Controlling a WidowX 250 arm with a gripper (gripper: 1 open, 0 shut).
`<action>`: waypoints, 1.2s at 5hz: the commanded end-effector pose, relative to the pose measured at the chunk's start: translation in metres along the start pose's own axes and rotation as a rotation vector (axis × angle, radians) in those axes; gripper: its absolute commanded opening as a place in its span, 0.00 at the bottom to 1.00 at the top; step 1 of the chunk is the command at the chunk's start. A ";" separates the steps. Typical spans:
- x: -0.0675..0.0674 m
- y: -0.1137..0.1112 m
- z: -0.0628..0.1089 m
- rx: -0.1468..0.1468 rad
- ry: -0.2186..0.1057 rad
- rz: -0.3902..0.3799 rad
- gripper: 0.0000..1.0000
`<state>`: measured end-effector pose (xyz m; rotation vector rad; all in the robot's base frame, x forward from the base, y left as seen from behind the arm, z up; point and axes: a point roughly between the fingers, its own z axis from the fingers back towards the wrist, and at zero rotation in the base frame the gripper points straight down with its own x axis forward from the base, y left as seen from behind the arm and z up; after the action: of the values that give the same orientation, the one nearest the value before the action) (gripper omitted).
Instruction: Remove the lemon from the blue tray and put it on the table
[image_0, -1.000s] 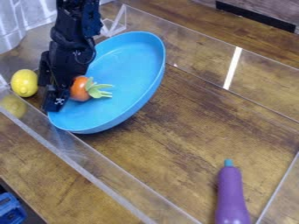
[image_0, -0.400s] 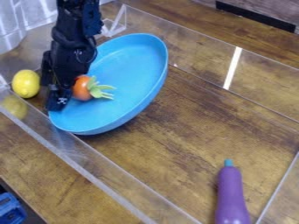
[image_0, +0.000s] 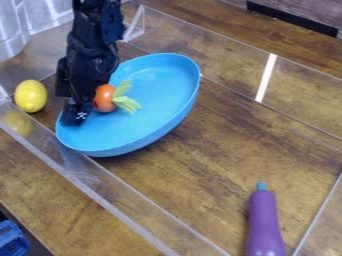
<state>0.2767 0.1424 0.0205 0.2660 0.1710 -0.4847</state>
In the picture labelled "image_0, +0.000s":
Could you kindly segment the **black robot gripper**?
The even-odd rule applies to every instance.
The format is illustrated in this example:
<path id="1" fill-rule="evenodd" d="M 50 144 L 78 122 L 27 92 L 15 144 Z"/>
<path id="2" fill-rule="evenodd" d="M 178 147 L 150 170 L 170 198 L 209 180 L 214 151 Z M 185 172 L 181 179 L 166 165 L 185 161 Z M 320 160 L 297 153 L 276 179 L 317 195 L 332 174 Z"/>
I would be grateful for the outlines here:
<path id="1" fill-rule="evenodd" d="M 81 126 L 86 122 L 95 89 L 109 83 L 118 66 L 117 44 L 106 45 L 97 39 L 82 41 L 69 33 L 67 54 L 58 61 L 55 79 L 55 95 L 69 97 L 61 117 L 65 126 Z"/>

